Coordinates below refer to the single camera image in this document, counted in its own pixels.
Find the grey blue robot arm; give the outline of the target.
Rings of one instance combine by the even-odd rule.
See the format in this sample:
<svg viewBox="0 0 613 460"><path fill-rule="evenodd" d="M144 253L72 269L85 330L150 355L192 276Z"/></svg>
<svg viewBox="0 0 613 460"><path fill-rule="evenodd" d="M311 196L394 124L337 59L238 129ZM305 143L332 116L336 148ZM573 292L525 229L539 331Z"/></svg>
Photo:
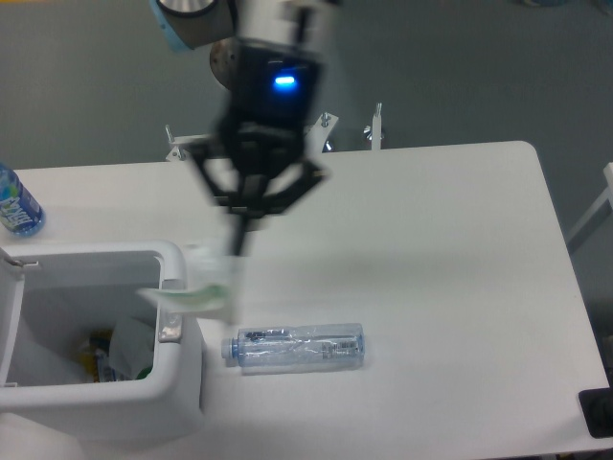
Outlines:
<svg viewBox="0 0 613 460"><path fill-rule="evenodd" d="M195 163L215 203L235 217L229 252L256 222L281 215L324 170L307 157L305 127L340 12L338 1L153 1L174 50L229 43L229 100L211 134L169 138Z"/></svg>

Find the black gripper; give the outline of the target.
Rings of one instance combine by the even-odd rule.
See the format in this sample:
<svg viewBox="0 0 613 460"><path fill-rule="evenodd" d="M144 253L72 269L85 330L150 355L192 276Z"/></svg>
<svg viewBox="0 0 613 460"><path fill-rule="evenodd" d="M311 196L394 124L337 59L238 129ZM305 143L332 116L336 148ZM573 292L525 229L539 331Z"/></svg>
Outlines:
<svg viewBox="0 0 613 460"><path fill-rule="evenodd" d="M217 124L215 139L185 147L213 202L234 218L228 253L246 254L247 234L267 216L283 214L328 178L328 171L306 157L304 130L313 105L323 56L297 45L260 39L234 42L231 95ZM230 160L237 185L215 176L214 161ZM271 182L291 166L298 176L277 192Z"/></svg>

